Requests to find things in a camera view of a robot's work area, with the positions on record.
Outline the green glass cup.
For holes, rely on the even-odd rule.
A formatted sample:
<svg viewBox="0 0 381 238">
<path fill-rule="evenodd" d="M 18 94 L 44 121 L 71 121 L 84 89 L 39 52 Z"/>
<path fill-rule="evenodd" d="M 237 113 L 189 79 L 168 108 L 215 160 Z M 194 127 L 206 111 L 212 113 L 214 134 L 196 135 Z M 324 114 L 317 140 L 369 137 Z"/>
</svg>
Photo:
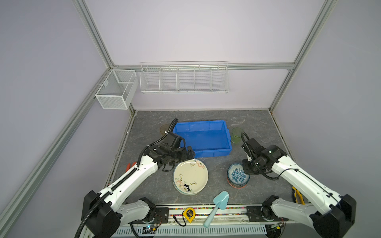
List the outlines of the green glass cup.
<svg viewBox="0 0 381 238">
<path fill-rule="evenodd" d="M 231 131 L 231 142 L 234 144 L 240 143 L 242 141 L 241 134 L 243 132 L 241 128 L 233 128 Z"/>
</svg>

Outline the orange patterned bowl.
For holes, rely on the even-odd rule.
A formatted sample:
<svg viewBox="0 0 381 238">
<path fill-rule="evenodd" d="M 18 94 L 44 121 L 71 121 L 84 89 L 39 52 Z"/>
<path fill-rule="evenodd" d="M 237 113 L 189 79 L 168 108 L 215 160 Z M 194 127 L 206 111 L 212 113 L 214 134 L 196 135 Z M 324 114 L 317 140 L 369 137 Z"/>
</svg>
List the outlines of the orange patterned bowl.
<svg viewBox="0 0 381 238">
<path fill-rule="evenodd" d="M 231 180 L 229 180 L 229 179 L 227 179 L 227 181 L 228 181 L 228 183 L 232 186 L 232 187 L 234 187 L 234 188 L 236 188 L 236 189 L 241 189 L 241 188 L 244 188 L 244 187 L 246 187 L 247 186 L 247 183 L 245 183 L 245 184 L 235 184 L 235 183 L 233 183 Z"/>
</svg>

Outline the blue patterned bowl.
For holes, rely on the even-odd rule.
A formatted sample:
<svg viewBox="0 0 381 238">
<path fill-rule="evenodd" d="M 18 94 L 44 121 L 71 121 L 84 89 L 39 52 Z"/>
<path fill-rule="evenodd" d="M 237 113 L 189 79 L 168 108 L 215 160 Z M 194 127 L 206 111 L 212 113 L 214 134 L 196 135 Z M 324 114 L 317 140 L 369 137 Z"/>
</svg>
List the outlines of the blue patterned bowl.
<svg viewBox="0 0 381 238">
<path fill-rule="evenodd" d="M 227 178 L 235 184 L 245 184 L 250 180 L 250 175 L 244 173 L 242 164 L 231 164 L 227 170 Z"/>
</svg>

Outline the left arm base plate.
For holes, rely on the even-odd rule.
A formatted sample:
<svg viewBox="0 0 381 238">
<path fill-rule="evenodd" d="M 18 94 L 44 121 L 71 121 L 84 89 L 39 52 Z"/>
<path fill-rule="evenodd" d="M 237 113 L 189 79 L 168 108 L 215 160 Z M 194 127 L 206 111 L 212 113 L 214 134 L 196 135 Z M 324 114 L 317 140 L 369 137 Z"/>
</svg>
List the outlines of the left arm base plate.
<svg viewBox="0 0 381 238">
<path fill-rule="evenodd" d="M 147 218 L 135 220 L 133 224 L 167 224 L 169 217 L 169 207 L 156 207 Z"/>
</svg>

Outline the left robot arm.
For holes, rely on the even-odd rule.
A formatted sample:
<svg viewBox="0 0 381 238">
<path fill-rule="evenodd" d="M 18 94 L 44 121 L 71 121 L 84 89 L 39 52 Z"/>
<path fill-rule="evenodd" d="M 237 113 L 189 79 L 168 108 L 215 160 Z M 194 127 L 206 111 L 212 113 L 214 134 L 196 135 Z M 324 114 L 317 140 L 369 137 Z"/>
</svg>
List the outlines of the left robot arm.
<svg viewBox="0 0 381 238">
<path fill-rule="evenodd" d="M 99 192 L 90 191 L 84 198 L 81 223 L 75 237 L 79 238 L 87 227 L 96 238 L 110 238 L 120 226 L 134 221 L 155 220 L 156 205 L 143 197 L 137 202 L 126 204 L 129 195 L 149 176 L 166 166 L 171 169 L 181 162 L 194 159 L 192 147 L 173 132 L 178 119 L 175 118 L 167 133 L 157 141 L 146 145 L 138 161 L 111 185 Z"/>
</svg>

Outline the green rimmed bottom plate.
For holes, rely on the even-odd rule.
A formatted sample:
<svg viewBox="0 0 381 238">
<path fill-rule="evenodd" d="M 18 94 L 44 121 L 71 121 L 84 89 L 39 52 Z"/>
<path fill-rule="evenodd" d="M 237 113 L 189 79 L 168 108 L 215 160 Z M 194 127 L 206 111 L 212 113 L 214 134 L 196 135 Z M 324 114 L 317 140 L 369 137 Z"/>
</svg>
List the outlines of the green rimmed bottom plate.
<svg viewBox="0 0 381 238">
<path fill-rule="evenodd" d="M 180 180 L 173 181 L 173 185 L 175 189 L 183 195 L 196 195 L 205 188 L 205 186 L 185 183 Z"/>
</svg>

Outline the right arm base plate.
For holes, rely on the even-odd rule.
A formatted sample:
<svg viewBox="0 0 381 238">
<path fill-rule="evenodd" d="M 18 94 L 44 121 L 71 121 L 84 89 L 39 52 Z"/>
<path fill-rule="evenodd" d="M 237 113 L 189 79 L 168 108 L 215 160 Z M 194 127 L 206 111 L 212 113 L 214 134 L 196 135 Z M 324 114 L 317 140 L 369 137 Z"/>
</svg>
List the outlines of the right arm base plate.
<svg viewBox="0 0 381 238">
<path fill-rule="evenodd" d="M 287 218 L 280 218 L 268 207 L 262 207 L 261 205 L 247 206 L 246 215 L 250 222 L 286 222 Z"/>
</svg>

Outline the amber glass cup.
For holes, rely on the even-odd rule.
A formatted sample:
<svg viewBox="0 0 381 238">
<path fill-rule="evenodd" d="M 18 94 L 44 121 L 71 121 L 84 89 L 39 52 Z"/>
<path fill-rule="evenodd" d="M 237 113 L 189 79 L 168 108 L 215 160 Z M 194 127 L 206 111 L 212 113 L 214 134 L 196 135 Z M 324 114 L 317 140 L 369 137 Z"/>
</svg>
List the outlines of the amber glass cup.
<svg viewBox="0 0 381 238">
<path fill-rule="evenodd" d="M 170 124 L 164 124 L 160 127 L 160 133 L 162 136 L 165 136 L 168 132 L 171 132 Z"/>
</svg>

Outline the blue plastic bin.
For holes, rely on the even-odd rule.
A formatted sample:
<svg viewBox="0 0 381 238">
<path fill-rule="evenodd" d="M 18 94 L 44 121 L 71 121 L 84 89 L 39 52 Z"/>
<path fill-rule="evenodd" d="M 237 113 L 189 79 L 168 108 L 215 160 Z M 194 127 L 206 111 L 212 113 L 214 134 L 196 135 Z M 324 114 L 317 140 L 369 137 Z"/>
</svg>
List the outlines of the blue plastic bin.
<svg viewBox="0 0 381 238">
<path fill-rule="evenodd" d="M 230 132 L 223 120 L 177 123 L 173 133 L 185 139 L 195 158 L 228 156 L 232 151 Z"/>
</svg>

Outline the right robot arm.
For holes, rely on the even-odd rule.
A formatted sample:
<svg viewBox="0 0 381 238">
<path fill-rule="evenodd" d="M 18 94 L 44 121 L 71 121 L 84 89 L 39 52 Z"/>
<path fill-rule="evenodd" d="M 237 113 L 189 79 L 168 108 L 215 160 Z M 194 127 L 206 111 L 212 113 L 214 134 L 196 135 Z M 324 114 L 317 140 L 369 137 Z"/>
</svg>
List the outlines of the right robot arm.
<svg viewBox="0 0 381 238">
<path fill-rule="evenodd" d="M 247 158 L 242 161 L 247 175 L 260 174 L 276 181 L 285 179 L 309 203 L 286 201 L 272 195 L 262 203 L 258 215 L 270 221 L 286 218 L 313 228 L 322 238 L 342 238 L 355 223 L 356 200 L 328 188 L 297 165 L 276 145 L 267 148 L 241 133 L 242 148 Z"/>
</svg>

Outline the yellow tape measure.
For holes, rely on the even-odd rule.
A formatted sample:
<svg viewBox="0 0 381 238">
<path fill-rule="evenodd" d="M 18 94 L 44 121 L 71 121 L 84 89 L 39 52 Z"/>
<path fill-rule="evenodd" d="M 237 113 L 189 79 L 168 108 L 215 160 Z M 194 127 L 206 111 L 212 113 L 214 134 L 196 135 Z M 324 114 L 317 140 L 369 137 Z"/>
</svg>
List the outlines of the yellow tape measure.
<svg viewBox="0 0 381 238">
<path fill-rule="evenodd" d="M 183 211 L 182 215 L 189 223 L 192 223 L 196 216 L 195 209 L 188 207 Z"/>
</svg>

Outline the white mesh basket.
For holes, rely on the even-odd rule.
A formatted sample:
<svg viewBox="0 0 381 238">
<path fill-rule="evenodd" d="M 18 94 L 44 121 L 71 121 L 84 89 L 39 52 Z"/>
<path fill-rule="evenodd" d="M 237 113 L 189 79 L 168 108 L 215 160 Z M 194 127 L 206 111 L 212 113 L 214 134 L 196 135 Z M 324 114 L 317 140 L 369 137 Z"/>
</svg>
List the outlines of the white mesh basket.
<svg viewBox="0 0 381 238">
<path fill-rule="evenodd" d="M 135 70 L 112 69 L 95 96 L 103 109 L 128 110 L 138 85 Z"/>
</svg>

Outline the red work glove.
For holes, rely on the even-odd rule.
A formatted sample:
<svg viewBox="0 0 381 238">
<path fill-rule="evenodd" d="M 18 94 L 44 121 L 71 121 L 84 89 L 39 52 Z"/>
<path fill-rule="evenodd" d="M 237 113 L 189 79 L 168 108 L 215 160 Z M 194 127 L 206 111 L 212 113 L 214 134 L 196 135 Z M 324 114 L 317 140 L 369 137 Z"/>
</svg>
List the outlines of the red work glove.
<svg viewBox="0 0 381 238">
<path fill-rule="evenodd" d="M 126 172 L 128 172 L 128 171 L 129 171 L 131 168 L 133 168 L 135 165 L 136 165 L 136 162 L 128 163 L 128 165 L 126 166 Z"/>
</svg>

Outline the teal plastic shovel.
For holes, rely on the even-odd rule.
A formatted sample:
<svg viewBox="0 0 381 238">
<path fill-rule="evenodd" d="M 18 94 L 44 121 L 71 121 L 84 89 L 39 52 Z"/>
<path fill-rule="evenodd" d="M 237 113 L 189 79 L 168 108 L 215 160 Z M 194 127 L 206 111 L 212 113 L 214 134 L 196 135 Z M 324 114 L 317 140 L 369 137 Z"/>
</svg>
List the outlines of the teal plastic shovel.
<svg viewBox="0 0 381 238">
<path fill-rule="evenodd" d="M 229 193 L 227 191 L 220 192 L 213 199 L 213 203 L 214 203 L 215 207 L 213 208 L 213 210 L 211 211 L 211 213 L 208 215 L 208 217 L 206 218 L 205 222 L 203 223 L 203 226 L 205 228 L 208 228 L 210 226 L 214 216 L 216 215 L 216 213 L 217 213 L 217 211 L 219 209 L 220 210 L 225 210 L 226 209 L 228 200 L 229 200 Z"/>
</svg>

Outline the cream floral plate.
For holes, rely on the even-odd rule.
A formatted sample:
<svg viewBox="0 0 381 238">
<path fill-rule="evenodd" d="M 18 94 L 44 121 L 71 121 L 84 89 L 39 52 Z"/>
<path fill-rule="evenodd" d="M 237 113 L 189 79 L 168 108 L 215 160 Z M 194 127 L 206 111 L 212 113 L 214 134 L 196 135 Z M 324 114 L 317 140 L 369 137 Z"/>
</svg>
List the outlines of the cream floral plate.
<svg viewBox="0 0 381 238">
<path fill-rule="evenodd" d="M 206 165 L 198 160 L 192 159 L 180 163 L 173 173 L 173 181 L 180 180 L 185 183 L 206 186 L 209 174 Z"/>
</svg>

